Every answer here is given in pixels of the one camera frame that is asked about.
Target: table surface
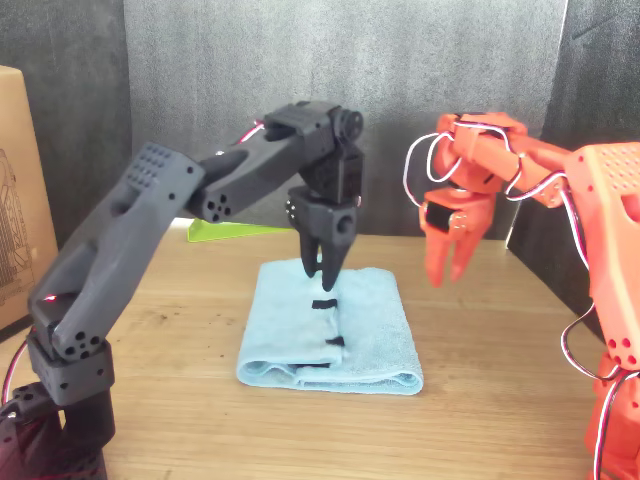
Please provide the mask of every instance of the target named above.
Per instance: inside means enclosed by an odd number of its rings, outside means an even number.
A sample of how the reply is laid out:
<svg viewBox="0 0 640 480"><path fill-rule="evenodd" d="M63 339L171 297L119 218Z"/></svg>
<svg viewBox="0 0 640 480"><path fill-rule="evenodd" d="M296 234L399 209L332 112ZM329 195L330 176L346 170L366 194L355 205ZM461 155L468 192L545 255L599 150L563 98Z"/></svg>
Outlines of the table surface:
<svg viewBox="0 0 640 480"><path fill-rule="evenodd" d="M559 345L571 312L503 242L465 276L428 285L424 239L359 236L348 268L392 271L425 376L415 396L248 387L236 358L260 265L294 232L163 239L109 335L117 433L110 479L584 479L594 396ZM24 332L0 344L3 365ZM595 367L603 347L576 329ZM12 387L35 381L23 358Z"/></svg>

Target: gray foam backdrop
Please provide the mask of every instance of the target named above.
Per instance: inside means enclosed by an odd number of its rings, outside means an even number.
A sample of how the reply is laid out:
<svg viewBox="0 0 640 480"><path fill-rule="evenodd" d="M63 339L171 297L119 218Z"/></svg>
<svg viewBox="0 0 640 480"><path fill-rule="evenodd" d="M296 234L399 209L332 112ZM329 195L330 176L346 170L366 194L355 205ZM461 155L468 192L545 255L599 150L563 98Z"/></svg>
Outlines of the gray foam backdrop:
<svg viewBox="0 0 640 480"><path fill-rule="evenodd" d="M326 99L365 116L359 230L419 232L407 148L442 112L507 111L541 131L564 0L125 0L134 150L203 157L274 108ZM425 148L410 184L430 188ZM293 179L236 217L286 225ZM498 205L490 236L513 211Z"/></svg>
<svg viewBox="0 0 640 480"><path fill-rule="evenodd" d="M62 245L131 158L122 0L0 0L0 65L24 74Z"/></svg>

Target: black fabric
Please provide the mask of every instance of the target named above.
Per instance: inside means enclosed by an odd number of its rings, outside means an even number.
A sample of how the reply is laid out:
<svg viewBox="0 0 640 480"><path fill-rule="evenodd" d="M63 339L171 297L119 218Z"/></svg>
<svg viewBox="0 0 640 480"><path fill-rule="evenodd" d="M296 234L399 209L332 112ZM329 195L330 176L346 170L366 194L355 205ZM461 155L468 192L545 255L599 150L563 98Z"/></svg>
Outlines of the black fabric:
<svg viewBox="0 0 640 480"><path fill-rule="evenodd" d="M328 308L334 308L338 306L338 300L332 298L330 300L314 300L311 303L311 308L316 310L326 310Z"/></svg>

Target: blue towel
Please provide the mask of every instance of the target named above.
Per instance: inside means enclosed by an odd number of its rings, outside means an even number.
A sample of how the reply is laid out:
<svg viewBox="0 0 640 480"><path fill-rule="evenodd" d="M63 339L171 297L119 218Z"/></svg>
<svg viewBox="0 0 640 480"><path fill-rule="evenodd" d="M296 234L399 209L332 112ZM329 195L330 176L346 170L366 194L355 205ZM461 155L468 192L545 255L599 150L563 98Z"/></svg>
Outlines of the blue towel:
<svg viewBox="0 0 640 480"><path fill-rule="evenodd" d="M345 393L413 395L424 384L393 274L343 270L327 293L300 259L262 265L236 373L252 386Z"/></svg>

